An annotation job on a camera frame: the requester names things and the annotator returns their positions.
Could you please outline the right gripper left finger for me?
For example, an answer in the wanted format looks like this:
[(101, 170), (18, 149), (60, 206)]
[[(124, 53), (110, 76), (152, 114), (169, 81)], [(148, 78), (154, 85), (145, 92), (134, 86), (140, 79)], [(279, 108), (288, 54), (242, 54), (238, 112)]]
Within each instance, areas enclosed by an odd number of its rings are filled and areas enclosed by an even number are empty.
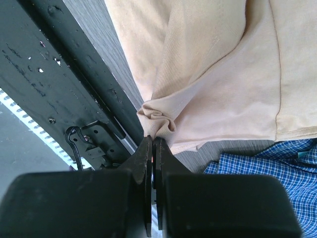
[(149, 238), (152, 139), (116, 169), (18, 176), (0, 204), (3, 238)]

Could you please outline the beige t-shirt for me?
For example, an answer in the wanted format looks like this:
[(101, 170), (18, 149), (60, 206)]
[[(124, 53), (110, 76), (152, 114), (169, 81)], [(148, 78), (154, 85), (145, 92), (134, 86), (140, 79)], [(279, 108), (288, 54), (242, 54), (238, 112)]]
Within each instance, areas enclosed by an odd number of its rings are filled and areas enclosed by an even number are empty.
[(145, 136), (177, 154), (317, 135), (314, 0), (107, 0)]

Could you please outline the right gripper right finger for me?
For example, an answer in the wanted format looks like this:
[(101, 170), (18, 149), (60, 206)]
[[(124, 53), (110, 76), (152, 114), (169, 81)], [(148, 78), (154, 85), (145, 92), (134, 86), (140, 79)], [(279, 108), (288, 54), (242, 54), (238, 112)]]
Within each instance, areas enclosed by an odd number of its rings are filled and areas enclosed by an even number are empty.
[(282, 184), (263, 175), (194, 174), (153, 142), (158, 228), (165, 238), (299, 238)]

